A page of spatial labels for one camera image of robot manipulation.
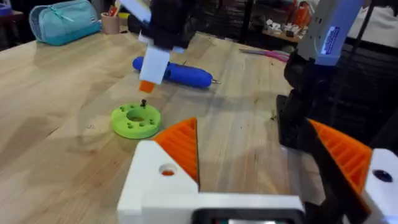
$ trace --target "wood grain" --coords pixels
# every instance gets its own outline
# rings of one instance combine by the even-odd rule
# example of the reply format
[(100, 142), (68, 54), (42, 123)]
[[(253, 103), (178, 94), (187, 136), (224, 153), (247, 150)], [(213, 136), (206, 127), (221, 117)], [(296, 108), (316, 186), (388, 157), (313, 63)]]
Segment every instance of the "wood grain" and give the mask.
[(1, 223), (117, 223), (137, 141), (115, 135), (110, 114), (143, 98), (160, 109), (163, 127), (198, 118), (202, 191), (302, 194), (292, 166), (313, 161), (281, 149), (270, 120), (276, 95), (290, 90), (284, 63), (240, 53), (245, 47), (196, 35), (171, 61), (205, 69), (221, 84), (195, 90), (165, 82), (151, 95), (138, 91), (131, 62), (145, 45), (131, 34), (0, 52)]

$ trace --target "green ring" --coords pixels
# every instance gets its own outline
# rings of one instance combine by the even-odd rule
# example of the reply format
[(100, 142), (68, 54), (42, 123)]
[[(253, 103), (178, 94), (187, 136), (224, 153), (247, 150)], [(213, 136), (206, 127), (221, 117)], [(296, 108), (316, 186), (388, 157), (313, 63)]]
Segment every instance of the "green ring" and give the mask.
[(153, 136), (160, 128), (160, 112), (151, 105), (139, 103), (121, 105), (112, 112), (112, 129), (129, 139), (144, 139)]

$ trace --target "pink object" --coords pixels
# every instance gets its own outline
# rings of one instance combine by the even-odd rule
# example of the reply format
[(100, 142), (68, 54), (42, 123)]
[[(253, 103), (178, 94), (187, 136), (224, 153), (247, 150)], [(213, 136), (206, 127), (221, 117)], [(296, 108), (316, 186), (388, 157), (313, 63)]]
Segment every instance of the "pink object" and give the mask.
[(277, 60), (280, 60), (281, 62), (287, 62), (289, 60), (289, 56), (286, 54), (274, 52), (274, 51), (269, 51), (269, 50), (246, 50), (246, 49), (240, 49), (242, 53), (247, 53), (247, 54), (258, 54), (258, 55), (265, 55), (267, 57), (271, 57)]

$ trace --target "screw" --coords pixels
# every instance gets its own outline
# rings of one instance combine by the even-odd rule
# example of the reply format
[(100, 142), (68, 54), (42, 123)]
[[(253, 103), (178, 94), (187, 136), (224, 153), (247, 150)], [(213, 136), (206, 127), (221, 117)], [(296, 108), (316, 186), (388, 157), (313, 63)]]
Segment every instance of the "screw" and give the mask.
[(141, 105), (140, 105), (141, 107), (145, 108), (146, 104), (147, 100), (141, 100)]

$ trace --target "pencil case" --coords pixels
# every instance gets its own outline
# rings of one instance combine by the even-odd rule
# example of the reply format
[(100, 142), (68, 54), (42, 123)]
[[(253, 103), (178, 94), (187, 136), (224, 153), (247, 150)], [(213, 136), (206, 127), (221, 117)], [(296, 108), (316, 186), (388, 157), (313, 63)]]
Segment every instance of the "pencil case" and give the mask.
[(51, 45), (63, 45), (101, 30), (94, 7), (87, 0), (36, 6), (29, 14), (36, 39)]

